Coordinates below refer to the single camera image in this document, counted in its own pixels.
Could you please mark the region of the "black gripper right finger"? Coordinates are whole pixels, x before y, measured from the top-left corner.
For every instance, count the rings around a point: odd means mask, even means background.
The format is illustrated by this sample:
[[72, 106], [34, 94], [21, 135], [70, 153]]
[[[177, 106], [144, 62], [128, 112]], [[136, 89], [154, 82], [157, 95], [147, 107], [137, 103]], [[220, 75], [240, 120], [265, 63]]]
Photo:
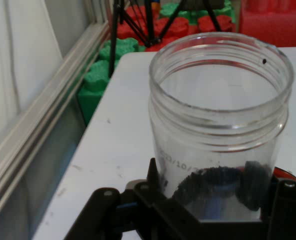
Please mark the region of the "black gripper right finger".
[[262, 221], [264, 240], [296, 240], [296, 177], [273, 175]]

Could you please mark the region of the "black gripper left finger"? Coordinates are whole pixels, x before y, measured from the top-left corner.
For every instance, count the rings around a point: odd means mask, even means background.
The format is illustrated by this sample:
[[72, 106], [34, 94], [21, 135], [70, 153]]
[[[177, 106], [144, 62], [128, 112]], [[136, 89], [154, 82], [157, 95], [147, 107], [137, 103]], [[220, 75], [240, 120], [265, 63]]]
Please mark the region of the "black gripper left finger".
[[120, 240], [136, 231], [143, 240], [196, 240], [201, 228], [175, 200], [159, 191], [157, 166], [150, 160], [147, 178], [120, 193], [95, 190], [65, 236], [67, 240]]

